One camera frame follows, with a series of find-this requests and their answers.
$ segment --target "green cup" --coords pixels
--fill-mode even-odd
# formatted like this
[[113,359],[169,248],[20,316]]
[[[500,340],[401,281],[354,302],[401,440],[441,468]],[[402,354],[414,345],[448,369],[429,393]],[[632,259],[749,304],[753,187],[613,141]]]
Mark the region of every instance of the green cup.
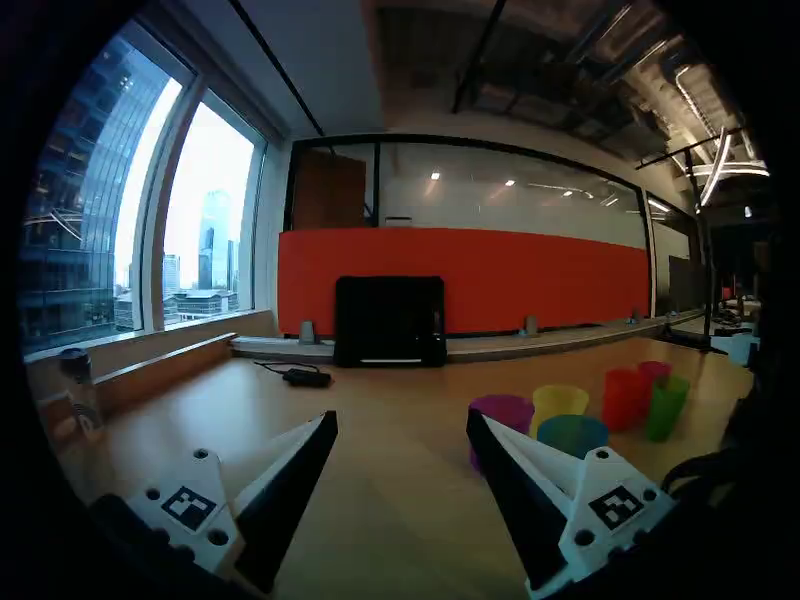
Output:
[[662,385],[653,385],[653,396],[650,401],[650,413],[647,415],[647,439],[651,442],[663,442],[672,433],[675,423],[686,404],[689,382],[674,375],[668,377]]

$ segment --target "water bottle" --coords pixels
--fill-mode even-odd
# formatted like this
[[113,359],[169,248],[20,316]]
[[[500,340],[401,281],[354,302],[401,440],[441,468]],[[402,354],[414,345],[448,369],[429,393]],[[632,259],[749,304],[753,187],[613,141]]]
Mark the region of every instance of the water bottle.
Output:
[[59,366],[65,376],[67,396],[75,420],[89,441],[99,439],[104,427],[97,408],[89,353],[82,348],[67,348],[59,354]]

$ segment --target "wooden table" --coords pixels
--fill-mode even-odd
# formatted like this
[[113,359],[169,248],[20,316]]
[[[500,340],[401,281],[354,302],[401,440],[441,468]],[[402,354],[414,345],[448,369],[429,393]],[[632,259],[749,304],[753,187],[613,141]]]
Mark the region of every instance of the wooden table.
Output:
[[278,574],[275,598],[525,598],[525,573],[486,483],[468,460],[467,405],[477,396],[530,396],[547,383],[587,390],[599,415],[603,376],[643,360],[691,381],[670,440],[642,431],[610,445],[656,482],[678,462],[715,450],[752,375],[727,357],[644,338],[564,354],[442,369],[330,368],[327,390],[294,389],[233,358],[108,426],[106,440],[62,453],[87,502],[138,489],[180,453],[214,450],[230,497],[261,471],[265,443],[326,409],[339,437]]

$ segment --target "ceiling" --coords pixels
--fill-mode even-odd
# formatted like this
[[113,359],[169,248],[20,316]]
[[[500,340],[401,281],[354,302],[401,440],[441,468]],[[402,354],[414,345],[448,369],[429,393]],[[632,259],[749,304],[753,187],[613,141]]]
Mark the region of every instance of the ceiling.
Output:
[[[379,0],[384,79],[420,92],[449,87],[455,97],[493,6]],[[508,0],[472,75],[459,109],[545,125],[631,161],[742,125],[649,0]],[[711,163],[715,148],[698,147],[694,162]],[[757,158],[749,140],[734,137],[729,160]]]
[[[227,0],[174,1],[197,19],[261,94],[286,137],[318,135]],[[240,2],[326,135],[383,130],[360,0]]]

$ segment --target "red wall panel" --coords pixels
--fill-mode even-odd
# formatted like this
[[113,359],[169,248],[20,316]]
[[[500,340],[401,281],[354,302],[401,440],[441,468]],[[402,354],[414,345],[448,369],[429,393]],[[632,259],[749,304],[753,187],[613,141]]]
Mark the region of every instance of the red wall panel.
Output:
[[449,333],[507,331],[535,315],[540,327],[648,314],[644,250],[604,242],[479,229],[368,228],[280,236],[278,318],[333,335],[342,275],[439,275]]

